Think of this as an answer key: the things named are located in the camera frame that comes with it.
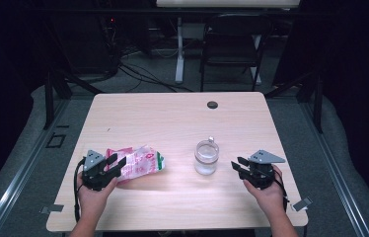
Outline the person's left hand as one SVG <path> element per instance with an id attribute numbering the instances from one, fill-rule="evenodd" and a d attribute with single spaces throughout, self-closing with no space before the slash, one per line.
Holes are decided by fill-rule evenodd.
<path id="1" fill-rule="evenodd" d="M 81 216 L 101 215 L 106 208 L 107 200 L 117 185 L 117 178 L 113 178 L 101 191 L 90 190 L 83 185 L 82 173 L 77 175 L 78 188 L 76 189 Z"/>

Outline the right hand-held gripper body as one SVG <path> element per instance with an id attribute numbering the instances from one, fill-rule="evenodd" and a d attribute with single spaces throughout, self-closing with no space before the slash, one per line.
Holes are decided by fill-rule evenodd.
<path id="1" fill-rule="evenodd" d="M 249 181 L 255 188 L 268 188 L 274 181 L 274 163 L 285 163 L 286 160 L 265 150 L 259 150 L 249 158 L 250 166 L 240 166 L 250 172 L 247 177 L 239 176 L 241 180 Z"/>

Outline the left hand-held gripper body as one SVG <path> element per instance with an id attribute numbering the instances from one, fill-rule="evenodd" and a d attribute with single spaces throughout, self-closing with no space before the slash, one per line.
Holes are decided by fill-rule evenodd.
<path id="1" fill-rule="evenodd" d="M 89 150 L 83 166 L 83 185 L 94 191 L 101 191 L 117 176 L 117 168 L 107 170 L 108 159 L 94 151 Z"/>

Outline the clear glass jar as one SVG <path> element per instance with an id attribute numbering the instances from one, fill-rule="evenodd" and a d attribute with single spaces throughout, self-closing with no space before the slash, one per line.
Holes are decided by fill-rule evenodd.
<path id="1" fill-rule="evenodd" d="M 219 154 L 215 150 L 196 151 L 194 158 L 194 169 L 200 175 L 208 176 L 216 171 Z"/>

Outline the pink white plastic bag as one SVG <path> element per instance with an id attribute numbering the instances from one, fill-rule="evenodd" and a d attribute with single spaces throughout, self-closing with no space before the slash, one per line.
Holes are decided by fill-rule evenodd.
<path id="1" fill-rule="evenodd" d="M 122 158 L 126 158 L 126 164 L 121 168 L 121 175 L 117 181 L 122 184 L 130 180 L 155 174 L 165 168 L 165 159 L 154 148 L 144 145 L 134 149 L 133 147 L 119 150 L 107 149 L 107 157 L 117 155 L 117 160 L 108 165 L 108 169 L 114 167 Z"/>

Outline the dark equipment cabinet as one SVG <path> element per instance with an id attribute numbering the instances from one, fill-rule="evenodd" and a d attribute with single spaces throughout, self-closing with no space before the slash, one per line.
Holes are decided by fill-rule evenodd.
<path id="1" fill-rule="evenodd" d="M 111 59 L 96 16 L 54 15 L 51 21 L 73 73 L 117 72 L 118 60 Z"/>

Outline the aluminium floor rail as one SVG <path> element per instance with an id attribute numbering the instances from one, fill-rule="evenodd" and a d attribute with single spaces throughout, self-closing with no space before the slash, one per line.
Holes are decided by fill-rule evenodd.
<path id="1" fill-rule="evenodd" d="M 300 108 L 304 117 L 307 119 L 307 124 L 312 130 L 315 139 L 318 141 L 321 151 L 324 156 L 324 163 L 327 167 L 329 175 L 332 179 L 334 188 L 342 203 L 345 213 L 347 214 L 350 223 L 357 237 L 369 237 L 369 227 L 363 218 L 362 212 L 355 200 L 350 188 L 348 187 L 344 176 L 334 159 L 331 149 L 322 132 L 319 132 L 313 122 L 313 111 L 308 104 L 301 103 Z"/>
<path id="2" fill-rule="evenodd" d="M 0 229 L 22 193 L 46 142 L 52 136 L 56 123 L 68 105 L 68 100 L 59 101 L 54 107 L 53 121 L 47 127 L 43 127 L 45 122 L 41 121 L 41 115 L 45 113 L 45 105 L 40 102 L 34 104 L 34 110 L 26 127 L 0 171 Z"/>

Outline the black metal stand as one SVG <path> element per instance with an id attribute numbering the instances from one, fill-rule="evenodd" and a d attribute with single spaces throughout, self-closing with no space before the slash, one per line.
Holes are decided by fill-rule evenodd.
<path id="1" fill-rule="evenodd" d="M 299 103 L 308 103 L 311 97 L 314 97 L 313 125 L 318 133 L 322 133 L 323 80 L 318 72 L 307 72 L 298 78 L 278 86 L 264 96 L 268 99 L 274 98 L 296 85 L 301 86 L 296 94 L 296 100 Z"/>
<path id="2" fill-rule="evenodd" d="M 73 93 L 68 86 L 68 83 L 74 83 L 86 91 L 98 95 L 102 93 L 102 90 L 90 85 L 89 83 L 81 80 L 79 77 L 72 73 L 69 73 L 62 69 L 50 69 L 44 79 L 44 94 L 45 94 L 45 124 L 44 129 L 50 128 L 54 121 L 54 96 L 57 95 L 63 100 L 70 100 Z"/>

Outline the grey tape piece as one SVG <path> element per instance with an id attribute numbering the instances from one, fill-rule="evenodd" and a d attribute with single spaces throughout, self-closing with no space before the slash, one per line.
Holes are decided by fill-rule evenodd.
<path id="1" fill-rule="evenodd" d="M 309 197 L 305 197 L 298 202 L 291 205 L 291 208 L 294 211 L 300 211 L 300 210 L 306 210 L 310 204 L 312 204 L 313 201 Z"/>
<path id="2" fill-rule="evenodd" d="M 43 206 L 39 213 L 42 214 L 51 214 L 52 212 L 61 212 L 63 209 L 64 205 L 61 204 L 52 204 L 50 206 Z"/>

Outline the grey box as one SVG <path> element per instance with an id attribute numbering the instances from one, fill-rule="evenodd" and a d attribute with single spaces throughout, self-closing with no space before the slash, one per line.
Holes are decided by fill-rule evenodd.
<path id="1" fill-rule="evenodd" d="M 201 23 L 183 23 L 182 36 L 184 39 L 202 40 L 204 24 Z"/>

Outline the black folding chair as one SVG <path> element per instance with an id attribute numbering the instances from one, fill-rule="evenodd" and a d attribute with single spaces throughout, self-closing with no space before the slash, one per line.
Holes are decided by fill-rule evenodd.
<path id="1" fill-rule="evenodd" d="M 254 90 L 265 41 L 272 31 L 273 22 L 264 15 L 220 14 L 210 18 L 203 30 L 199 66 L 200 91 L 204 91 L 206 66 L 254 68 Z"/>

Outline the person's right hand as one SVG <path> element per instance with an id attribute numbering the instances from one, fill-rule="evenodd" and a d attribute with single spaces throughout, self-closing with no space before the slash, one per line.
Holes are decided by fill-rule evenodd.
<path id="1" fill-rule="evenodd" d="M 243 184 L 247 191 L 256 199 L 258 206 L 268 218 L 286 214 L 283 204 L 283 190 L 276 182 L 264 190 L 255 188 L 247 180 L 243 180 Z"/>

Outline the white desk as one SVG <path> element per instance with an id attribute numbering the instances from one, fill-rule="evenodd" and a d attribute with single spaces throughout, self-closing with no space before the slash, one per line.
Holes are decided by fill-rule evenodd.
<path id="1" fill-rule="evenodd" d="M 158 8 L 167 10 L 252 10 L 252 9 L 296 9 L 301 0 L 156 0 Z M 176 83 L 183 83 L 185 69 L 183 17 L 177 17 L 178 57 Z"/>

